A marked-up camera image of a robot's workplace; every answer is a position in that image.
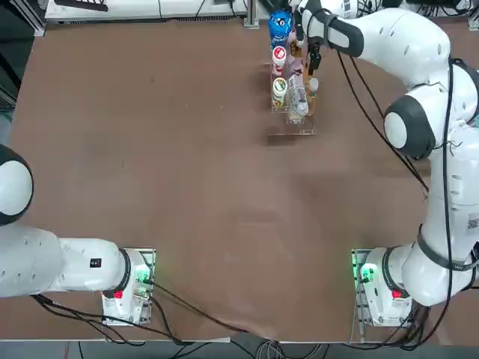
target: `small label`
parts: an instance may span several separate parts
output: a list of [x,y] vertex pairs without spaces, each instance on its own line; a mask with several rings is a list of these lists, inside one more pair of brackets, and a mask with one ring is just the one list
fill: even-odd
[[91,258],[90,259],[90,268],[100,268],[102,266],[101,258]]
[[479,233],[479,213],[472,213],[467,217],[467,234],[476,235]]
[[275,55],[276,59],[282,60],[286,57],[286,50],[284,49],[284,47],[276,46],[273,50],[273,54]]
[[403,299],[393,299],[392,300],[392,303],[391,303],[391,306],[393,308],[401,308],[404,306],[404,300]]

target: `sticker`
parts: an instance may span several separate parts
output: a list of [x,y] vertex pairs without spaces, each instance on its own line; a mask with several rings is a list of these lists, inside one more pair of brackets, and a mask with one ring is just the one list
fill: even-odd
[[90,268],[100,268],[102,266],[101,258],[91,258],[90,259]]
[[404,306],[404,300],[403,299],[393,299],[391,306],[393,308],[401,308]]
[[467,234],[476,235],[479,233],[479,213],[471,213],[467,216]]

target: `black cable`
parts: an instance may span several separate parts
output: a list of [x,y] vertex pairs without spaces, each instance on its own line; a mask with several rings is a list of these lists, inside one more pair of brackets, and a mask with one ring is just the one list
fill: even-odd
[[196,12],[195,18],[198,17],[198,14],[200,13],[201,8],[203,7],[203,4],[204,4],[205,1],[206,1],[206,0],[203,0],[203,1],[201,2],[201,5],[200,5],[200,7],[198,8],[198,11]]
[[452,271],[453,271],[453,261],[452,261],[452,246],[451,246],[451,227],[449,223],[449,198],[448,198],[448,130],[449,130],[449,117],[451,116],[451,106],[452,106],[452,92],[454,89],[454,76],[453,76],[453,60],[449,58],[449,93],[448,93],[448,106],[446,108],[446,118],[444,123],[444,130],[442,133],[442,192],[444,196],[444,211],[445,211],[445,228],[446,228],[446,240],[448,243],[448,260],[449,260],[449,281],[448,281],[448,296],[446,297],[446,302],[444,308],[442,308],[441,315],[437,319],[436,324],[433,326],[433,329],[429,334],[417,344],[412,346],[412,350],[423,345],[432,335],[437,331],[437,328],[442,323],[442,320],[445,317],[446,312],[449,308],[449,303],[451,301],[452,295]]
[[178,350],[171,358],[178,358],[178,355],[180,355],[181,352],[185,350],[186,348],[187,348],[186,346],[180,348],[180,350]]
[[82,344],[80,342],[78,342],[78,351],[80,352],[80,358],[85,359],[85,357],[83,356]]
[[165,326],[165,329],[168,332],[168,335],[170,336],[171,340],[173,340],[173,343],[175,343],[177,346],[191,345],[191,343],[185,343],[173,334],[173,332],[170,329],[170,325],[168,324],[168,320],[166,319],[166,314],[165,314],[165,311],[163,310],[162,305],[153,297],[150,297],[150,300],[153,302],[153,304],[155,304],[155,307],[159,310],[159,313],[162,316],[163,325]]
[[3,56],[1,52],[0,52],[0,67],[5,71],[10,81],[12,81],[12,83],[15,85],[16,89],[20,90],[20,85],[22,84],[22,80],[20,80],[20,77],[18,77],[18,75],[13,70],[12,66],[10,66],[7,59]]
[[[371,99],[373,100],[374,102],[374,105],[376,106],[377,108],[377,111],[379,112],[379,114],[381,115],[381,118],[382,120],[384,120],[384,112],[382,111],[381,109],[381,106],[379,106],[379,103],[377,102],[376,100],[376,97],[374,96],[373,94],[373,91],[370,89],[369,85],[367,84],[366,80],[364,79],[364,77],[362,76],[362,73],[361,71],[359,71],[359,68],[358,68],[358,65],[356,64],[356,62],[354,61],[354,58],[350,56],[350,60],[351,62],[353,63],[353,67],[354,67],[354,70],[356,71],[356,73],[358,74],[359,78],[361,79],[361,82],[363,83],[363,85],[366,87],[366,91],[369,93],[369,96],[371,97]],[[421,175],[419,174],[418,170],[416,169],[416,167],[413,165],[413,163],[411,162],[411,160],[409,159],[408,156],[404,156],[404,159],[405,161],[408,163],[409,165],[409,170],[412,172],[412,175],[414,177],[416,177],[416,179],[420,182],[420,184],[426,189],[426,191],[429,191],[429,187],[426,185],[426,183],[424,182],[424,180],[422,179]]]
[[412,312],[409,314],[408,318],[406,318],[393,332],[391,335],[389,335],[389,337],[387,337],[383,342],[379,343],[379,344],[375,344],[374,346],[365,346],[365,347],[361,347],[361,346],[350,346],[349,344],[343,344],[343,346],[347,346],[348,348],[352,348],[352,349],[358,349],[358,350],[376,350],[376,349],[379,349],[379,348],[382,348],[383,346],[389,346],[388,342],[389,340],[392,339],[392,337],[394,335],[397,334],[397,332],[403,328],[403,326],[407,323],[407,321],[409,320],[409,317],[411,316]]
[[347,73],[346,67],[344,66],[343,59],[341,57],[340,52],[337,51],[339,62],[341,63],[341,67],[343,68],[344,75],[346,76],[346,80],[348,85],[350,86],[351,92],[353,93],[354,98],[356,99],[356,102],[358,103],[359,108],[361,109],[362,113],[364,116],[367,118],[367,121],[369,124],[373,127],[374,131],[379,135],[379,137],[384,141],[384,143],[389,147],[389,149],[398,157],[398,159],[403,163],[404,166],[411,172],[411,174],[419,181],[419,183],[426,188],[426,190],[429,191],[429,188],[427,187],[426,183],[422,180],[422,178],[418,175],[417,171],[415,171],[413,168],[411,168],[406,160],[401,156],[400,153],[389,143],[388,139],[380,132],[380,130],[377,128],[376,124],[373,122],[369,114],[367,114],[364,106],[361,103],[361,100],[358,98],[358,95],[356,91],[354,90],[353,83],[351,82],[350,76]]
[[235,346],[237,346],[238,348],[240,348],[241,350],[243,350],[247,355],[249,355],[250,357],[252,357],[253,359],[256,359],[254,357],[254,355],[252,353],[250,353],[248,350],[246,350],[246,348],[240,344],[238,344],[237,342],[235,342],[234,340],[231,340],[230,341],[231,344],[234,344]]
[[73,314],[78,314],[80,316],[88,316],[88,317],[91,317],[91,318],[100,318],[103,320],[105,319],[110,319],[110,320],[113,320],[113,321],[116,321],[116,322],[120,322],[120,323],[125,323],[125,324],[128,324],[128,325],[131,325],[135,328],[140,328],[140,329],[143,329],[144,331],[150,331],[152,333],[156,333],[156,334],[161,334],[162,336],[164,337],[167,337],[169,339],[172,339],[170,338],[170,336],[168,335],[168,333],[165,333],[164,331],[159,331],[157,329],[152,329],[152,328],[149,328],[149,327],[145,327],[144,325],[140,325],[140,324],[136,324],[136,323],[132,323],[132,322],[129,322],[127,320],[124,320],[124,319],[121,319],[121,318],[115,318],[113,316],[105,316],[105,315],[102,315],[102,314],[93,314],[93,313],[86,313],[86,312],[82,312],[81,310],[75,310],[73,308],[69,308],[69,307],[64,307],[63,305],[60,305],[60,304],[56,304],[54,301],[52,301],[51,299],[45,297],[44,295],[36,295],[36,296],[33,296],[33,297],[42,297],[43,298],[43,303],[50,306],[50,307],[54,307],[54,308],[57,308],[57,309],[60,309],[60,310],[65,310],[69,313],[73,313]]
[[230,5],[231,12],[233,13],[233,16],[234,16],[234,17],[238,17],[238,16],[237,16],[237,13],[235,13],[235,12],[234,12],[234,9],[233,9],[233,0],[228,0],[228,4]]
[[[36,301],[37,303],[43,308],[45,309],[46,311],[50,312],[51,314],[55,315],[55,316],[60,316],[61,318],[68,318],[68,319],[73,319],[73,320],[76,320],[76,321],[79,321],[79,322],[84,322],[88,325],[90,325],[95,331],[98,331],[99,333],[101,333],[102,335],[104,335],[106,337],[106,339],[108,339],[109,341],[111,341],[112,343],[115,343],[115,344],[128,344],[130,346],[143,346],[145,343],[132,343],[130,342],[129,340],[125,339],[120,333],[118,333],[117,330],[115,330],[113,327],[110,327],[106,324],[103,324],[102,322],[98,322],[96,320],[93,320],[93,319],[86,319],[86,318],[83,318],[81,317],[80,315],[78,314],[73,314],[73,316],[70,316],[68,314],[64,314],[64,313],[59,313],[55,310],[53,310],[52,308],[49,308],[47,307],[46,304],[44,304],[39,298],[35,298],[36,296],[32,296]],[[107,328],[109,329],[110,331],[113,331],[119,338],[121,341],[117,341],[115,339],[113,339],[111,336],[109,336],[107,333],[105,333],[105,331],[102,331],[101,329],[97,328],[96,326],[93,325],[93,323],[97,324],[97,325],[100,325],[104,328]]]
[[182,347],[182,349],[180,349],[175,355],[173,355],[173,356],[172,356],[171,358],[169,358],[169,359],[179,359],[179,358],[185,357],[185,356],[187,356],[187,355],[190,355],[190,354],[193,353],[193,352],[196,352],[197,350],[200,350],[200,349],[203,348],[204,346],[208,346],[209,344],[213,344],[213,343],[211,343],[211,342],[209,342],[209,343],[203,343],[203,344],[201,344],[200,346],[197,346],[196,348],[190,350],[189,352],[184,353],[184,354],[181,354],[181,352],[186,348],[186,347],[184,346],[184,347]]
[[416,308],[413,312],[411,312],[406,319],[401,323],[399,327],[394,330],[394,332],[383,342],[379,344],[375,344],[373,346],[350,346],[347,344],[343,344],[344,346],[347,346],[348,348],[351,349],[358,349],[358,350],[376,350],[379,348],[397,348],[400,347],[401,349],[404,350],[414,350],[412,349],[413,346],[406,346],[406,344],[412,343],[416,338],[418,338],[418,342],[421,341],[422,339],[422,333],[424,331],[424,326],[426,324],[426,321],[429,317],[429,312],[430,312],[430,307],[424,307],[424,314],[421,317],[421,321],[419,323],[419,326],[414,329],[413,326],[411,325],[409,328],[406,330],[406,334],[402,339],[396,340],[394,342],[389,342],[389,340],[392,339],[394,335],[411,319],[414,318],[416,319],[417,313],[418,313],[418,308]]
[[144,280],[143,283],[151,284],[151,285],[155,286],[156,288],[161,289],[163,292],[165,292],[165,293],[167,293],[168,295],[170,295],[171,297],[175,298],[177,301],[179,301],[181,304],[183,304],[183,305],[185,305],[186,307],[188,307],[190,310],[193,310],[193,311],[196,312],[197,314],[199,314],[199,315],[201,315],[201,316],[204,316],[205,318],[208,318],[208,319],[211,320],[212,322],[215,322],[216,324],[221,325],[221,326],[224,327],[224,328],[227,328],[227,329],[229,329],[229,330],[231,330],[231,331],[237,331],[237,332],[240,332],[240,333],[247,333],[247,331],[245,331],[244,329],[235,327],[234,325],[229,325],[228,323],[222,322],[221,320],[212,317],[210,314],[204,312],[203,310],[198,309],[198,308],[195,307],[194,305],[188,303],[187,301],[185,301],[184,299],[182,299],[182,298],[179,297],[178,295],[176,295],[176,294],[174,294],[173,292],[169,291],[169,290],[166,289],[165,287],[160,286],[159,284],[153,282],[152,280]]
[[329,350],[329,344],[326,344],[326,349],[324,349],[324,353],[323,353],[323,359],[326,359],[326,355],[328,354],[328,350]]

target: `red label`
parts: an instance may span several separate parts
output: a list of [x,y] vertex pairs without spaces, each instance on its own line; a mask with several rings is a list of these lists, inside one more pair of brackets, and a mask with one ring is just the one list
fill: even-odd
[[275,54],[275,58],[281,60],[284,56],[286,56],[286,51],[282,47],[276,47],[273,51]]

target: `metal frame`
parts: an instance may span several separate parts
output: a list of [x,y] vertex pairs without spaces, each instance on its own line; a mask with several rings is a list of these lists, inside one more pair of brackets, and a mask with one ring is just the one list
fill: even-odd
[[248,0],[246,18],[243,20],[243,26],[245,28],[260,28],[260,20],[258,20],[256,15],[256,1],[257,0]]
[[27,0],[10,0],[10,3],[22,14],[23,19],[34,29],[34,36],[45,34],[45,22]]

